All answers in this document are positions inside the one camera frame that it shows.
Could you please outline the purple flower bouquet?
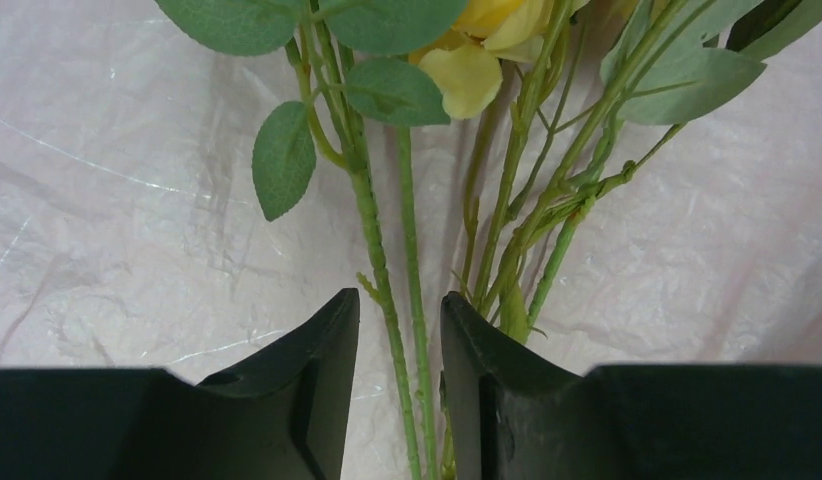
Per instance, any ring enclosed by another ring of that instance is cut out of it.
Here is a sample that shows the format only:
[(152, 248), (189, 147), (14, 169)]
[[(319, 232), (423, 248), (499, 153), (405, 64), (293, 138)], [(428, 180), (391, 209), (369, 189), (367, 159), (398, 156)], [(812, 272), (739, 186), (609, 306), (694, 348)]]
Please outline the purple flower bouquet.
[[(356, 288), (342, 475), (415, 479), (348, 176), (319, 158), (287, 214), (269, 222), (258, 204), (253, 144), (298, 98), (292, 67), (282, 51), (210, 50), (160, 2), (0, 1), (0, 367), (163, 366), (198, 381)], [(435, 379), (477, 127), (412, 131)], [(577, 374), (822, 364), (822, 22), (739, 96), (664, 132), (621, 129), (606, 173), (641, 167), (576, 229), (520, 343)]]

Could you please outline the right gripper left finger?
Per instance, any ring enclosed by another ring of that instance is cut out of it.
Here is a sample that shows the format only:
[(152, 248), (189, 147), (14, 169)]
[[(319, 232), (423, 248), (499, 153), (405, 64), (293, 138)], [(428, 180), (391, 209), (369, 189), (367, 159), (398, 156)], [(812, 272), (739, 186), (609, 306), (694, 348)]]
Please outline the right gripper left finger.
[(359, 293), (188, 383), (163, 368), (0, 368), (0, 479), (337, 479)]

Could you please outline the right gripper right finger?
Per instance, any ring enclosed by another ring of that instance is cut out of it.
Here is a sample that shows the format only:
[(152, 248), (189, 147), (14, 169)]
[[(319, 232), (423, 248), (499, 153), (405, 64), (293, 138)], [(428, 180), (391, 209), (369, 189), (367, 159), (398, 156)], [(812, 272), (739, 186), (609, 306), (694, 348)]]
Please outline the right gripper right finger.
[(605, 364), (585, 375), (441, 303), (461, 479), (822, 479), (822, 366)]

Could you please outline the yellow flower stem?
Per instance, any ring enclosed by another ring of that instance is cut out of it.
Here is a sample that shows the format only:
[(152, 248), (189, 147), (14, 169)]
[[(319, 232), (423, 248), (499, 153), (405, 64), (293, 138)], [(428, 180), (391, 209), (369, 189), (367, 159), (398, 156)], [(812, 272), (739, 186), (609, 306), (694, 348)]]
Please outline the yellow flower stem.
[(387, 330), (410, 475), (457, 475), (458, 414), (430, 363), (412, 180), (416, 127), (476, 120), (460, 292), (509, 338), (536, 329), (576, 229), (641, 162), (605, 168), (621, 129), (670, 140), (747, 90), (822, 22), (822, 1), (162, 1), (194, 42), (285, 54), (299, 96), (255, 137), (273, 222), (317, 160), (349, 178)]

